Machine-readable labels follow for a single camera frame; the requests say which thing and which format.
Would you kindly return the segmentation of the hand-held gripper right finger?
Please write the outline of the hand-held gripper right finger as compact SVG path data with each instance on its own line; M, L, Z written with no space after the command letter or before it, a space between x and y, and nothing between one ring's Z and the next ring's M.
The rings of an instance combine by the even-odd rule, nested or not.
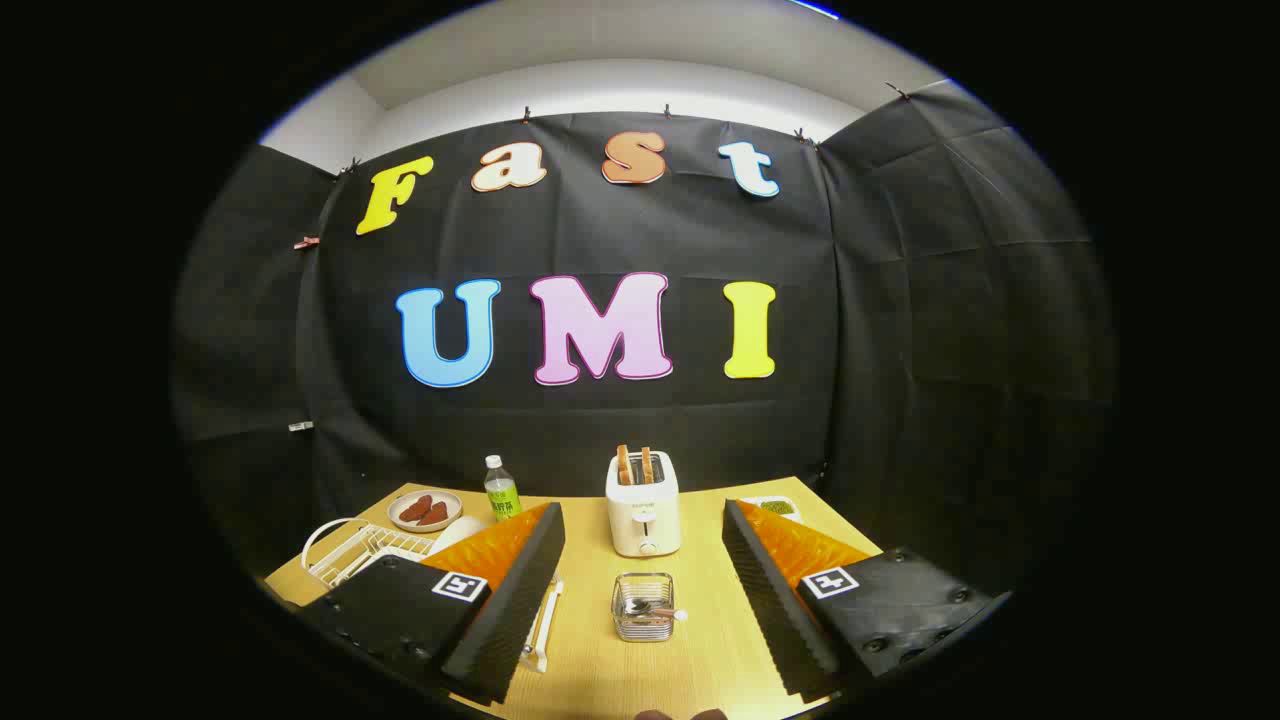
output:
M868 553L737 498L722 538L783 688L806 701L900 676L1006 601L914 550Z

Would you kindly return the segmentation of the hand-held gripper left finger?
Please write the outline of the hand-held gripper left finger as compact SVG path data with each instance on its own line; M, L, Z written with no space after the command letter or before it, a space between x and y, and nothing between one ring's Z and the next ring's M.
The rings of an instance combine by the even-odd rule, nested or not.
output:
M563 547L543 503L420 562L372 560L300 615L425 691L503 702Z

